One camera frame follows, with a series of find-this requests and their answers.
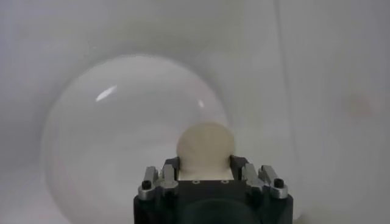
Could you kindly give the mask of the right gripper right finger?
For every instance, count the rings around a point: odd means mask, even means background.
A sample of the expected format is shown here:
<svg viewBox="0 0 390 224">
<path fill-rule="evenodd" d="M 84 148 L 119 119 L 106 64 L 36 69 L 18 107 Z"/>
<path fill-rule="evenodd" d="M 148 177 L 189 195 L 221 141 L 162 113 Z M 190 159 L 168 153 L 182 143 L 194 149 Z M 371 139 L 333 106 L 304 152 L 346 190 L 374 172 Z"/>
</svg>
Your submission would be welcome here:
<svg viewBox="0 0 390 224">
<path fill-rule="evenodd" d="M 288 186 L 272 166 L 262 165 L 260 169 L 244 157 L 230 156 L 230 170 L 234 180 L 243 181 L 248 194 L 268 195 L 277 200 L 288 198 Z"/>
</svg>

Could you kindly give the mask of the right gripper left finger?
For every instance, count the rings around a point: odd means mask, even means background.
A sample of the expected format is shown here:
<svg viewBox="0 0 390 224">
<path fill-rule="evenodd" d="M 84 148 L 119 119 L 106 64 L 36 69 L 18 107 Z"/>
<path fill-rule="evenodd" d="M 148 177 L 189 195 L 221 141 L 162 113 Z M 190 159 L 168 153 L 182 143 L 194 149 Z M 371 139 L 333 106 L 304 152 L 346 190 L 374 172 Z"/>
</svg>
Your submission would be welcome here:
<svg viewBox="0 0 390 224">
<path fill-rule="evenodd" d="M 144 178 L 138 187 L 137 197 L 140 200 L 154 200 L 166 194 L 177 195 L 179 188 L 180 159 L 167 159 L 161 171 L 155 166 L 146 168 Z"/>
</svg>

